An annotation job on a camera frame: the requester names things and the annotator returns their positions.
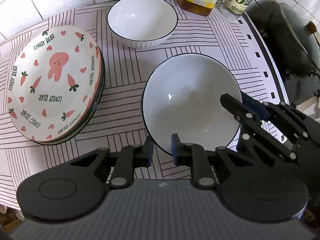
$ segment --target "white bowl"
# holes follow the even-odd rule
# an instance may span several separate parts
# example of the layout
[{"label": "white bowl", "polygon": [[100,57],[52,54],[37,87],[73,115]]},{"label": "white bowl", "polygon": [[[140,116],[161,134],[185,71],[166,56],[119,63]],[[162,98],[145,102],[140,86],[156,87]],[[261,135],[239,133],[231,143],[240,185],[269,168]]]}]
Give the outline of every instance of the white bowl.
[{"label": "white bowl", "polygon": [[239,85],[217,60],[201,54],[176,55],[162,62],[149,77],[141,100],[148,133],[171,154],[171,135],[205,150],[227,146],[239,123],[220,103],[228,93],[242,102]]},{"label": "white bowl", "polygon": [[165,0],[120,0],[109,10],[107,22],[122,44],[150,49],[171,36],[178,16]]}]

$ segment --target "black pot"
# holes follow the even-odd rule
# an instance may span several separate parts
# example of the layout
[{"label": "black pot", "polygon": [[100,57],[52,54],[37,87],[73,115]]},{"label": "black pot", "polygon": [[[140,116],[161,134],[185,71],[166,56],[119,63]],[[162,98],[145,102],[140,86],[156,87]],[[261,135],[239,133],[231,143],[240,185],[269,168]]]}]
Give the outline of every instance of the black pot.
[{"label": "black pot", "polygon": [[288,5],[276,3],[265,30],[266,44],[283,78],[289,101],[299,104],[311,98],[320,88],[317,78],[320,49],[310,28]]}]

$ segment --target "metal screw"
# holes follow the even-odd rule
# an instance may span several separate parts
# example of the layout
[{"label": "metal screw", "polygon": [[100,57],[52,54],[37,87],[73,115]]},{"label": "metal screw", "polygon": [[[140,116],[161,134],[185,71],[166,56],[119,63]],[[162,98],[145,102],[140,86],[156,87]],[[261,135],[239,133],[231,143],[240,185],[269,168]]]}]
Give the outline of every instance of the metal screw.
[{"label": "metal screw", "polygon": [[214,179],[208,178],[208,177],[204,177],[199,179],[199,184],[202,186],[211,186],[215,183]]},{"label": "metal screw", "polygon": [[127,183],[125,178],[117,177],[111,180],[111,184],[114,186],[123,186]]},{"label": "metal screw", "polygon": [[292,160],[295,160],[297,158],[296,154],[294,152],[290,153],[290,158]]},{"label": "metal screw", "polygon": [[249,134],[244,133],[244,134],[242,135],[242,139],[243,139],[243,140],[249,140],[249,139],[250,139]]}]

